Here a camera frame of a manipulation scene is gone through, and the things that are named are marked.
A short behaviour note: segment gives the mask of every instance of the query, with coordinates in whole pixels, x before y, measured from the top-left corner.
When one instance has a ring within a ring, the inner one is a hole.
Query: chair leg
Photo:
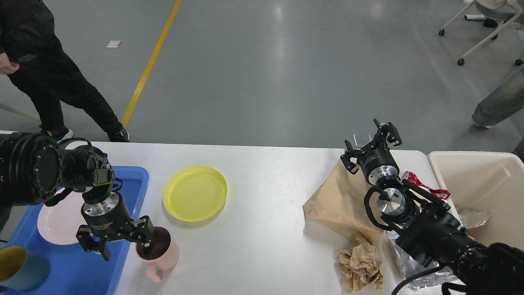
[[[464,15],[464,13],[466,12],[466,10],[468,10],[471,6],[473,5],[473,2],[469,3],[466,7],[464,7],[464,9],[462,9],[459,13],[457,13],[452,19],[450,19],[449,22],[447,22],[444,26],[442,26],[442,28],[440,29],[439,31],[439,36],[444,36],[445,34],[445,29],[447,27],[449,27],[457,18],[461,17],[462,15]]]
[[[23,116],[23,117],[26,117],[26,118],[30,118],[30,119],[33,119],[35,121],[40,122],[40,117],[38,117],[37,115],[34,115],[32,113],[29,113],[29,112],[26,112],[26,111],[23,111],[23,110],[15,109],[15,108],[10,107],[10,106],[8,106],[6,104],[3,104],[3,103],[0,103],[0,109],[6,110],[8,112],[15,113],[15,114],[18,114],[20,116]]]
[[[516,65],[516,66],[522,66],[522,65],[524,65],[524,50],[523,50],[522,53],[520,54],[519,58],[515,60],[515,65]]]
[[[475,45],[473,48],[471,48],[468,52],[464,53],[464,55],[457,61],[457,64],[459,66],[463,65],[464,64],[464,59],[469,55],[471,54],[471,52],[475,51],[478,47],[486,44],[488,41],[490,41],[495,35],[497,35],[501,30],[503,30],[504,28],[506,28],[507,26],[511,25],[519,16],[520,14],[522,13],[522,7],[520,7],[520,5],[518,5],[517,3],[508,3],[509,6],[511,6],[513,9],[516,10],[516,13],[515,15],[513,15],[512,18],[510,18],[506,23],[504,24],[501,24],[499,26],[497,26],[497,29],[495,29],[495,31],[493,31],[493,33],[489,34],[486,38],[484,38],[484,40],[480,41],[477,45]]]

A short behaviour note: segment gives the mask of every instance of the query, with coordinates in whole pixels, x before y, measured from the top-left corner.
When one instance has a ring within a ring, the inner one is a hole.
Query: robotic arm
[[[154,228],[149,217],[132,220],[122,196],[113,189],[115,174],[107,154],[91,145],[72,150],[49,136],[34,133],[0,134],[0,206],[55,206],[71,192],[81,192],[86,225],[77,239],[86,252],[95,251],[106,261],[108,241],[126,239],[148,247]],[[59,187],[64,190],[55,194]]]
[[[436,260],[440,269],[449,266],[465,283],[465,286],[445,283],[443,294],[450,294],[450,289],[470,295],[524,294],[524,252],[502,243],[486,247],[475,242],[448,212],[447,203],[406,179],[401,181],[389,147],[400,145],[402,140],[393,124],[374,121],[378,130],[373,140],[360,150],[353,149],[346,140],[347,149],[341,156],[350,173],[355,174],[361,168],[366,182],[372,186],[364,197],[370,221],[380,229],[397,232],[395,243],[418,263],[428,266]],[[386,224],[373,216],[369,201],[375,193],[382,212],[380,219]],[[393,294],[416,278],[407,278]]]

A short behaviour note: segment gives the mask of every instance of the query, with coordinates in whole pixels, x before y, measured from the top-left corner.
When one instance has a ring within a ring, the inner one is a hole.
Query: person's hand
[[[0,75],[7,75],[16,72],[20,65],[9,60],[4,52],[0,54]]]

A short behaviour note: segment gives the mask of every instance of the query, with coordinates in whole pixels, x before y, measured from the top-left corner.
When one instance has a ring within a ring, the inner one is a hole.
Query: red plastic wrapper
[[[435,197],[445,201],[450,197],[451,193],[447,189],[432,189],[429,186],[423,184],[413,172],[406,171],[402,176],[402,179],[407,179],[409,182],[416,186],[420,186],[429,190],[429,192]]]

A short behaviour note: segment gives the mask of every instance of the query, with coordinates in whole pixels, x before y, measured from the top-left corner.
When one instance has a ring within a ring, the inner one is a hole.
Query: white plastic container
[[[428,160],[456,207],[491,210],[486,225],[468,230],[470,236],[486,246],[500,242],[524,249],[524,164],[517,156],[432,152]]]

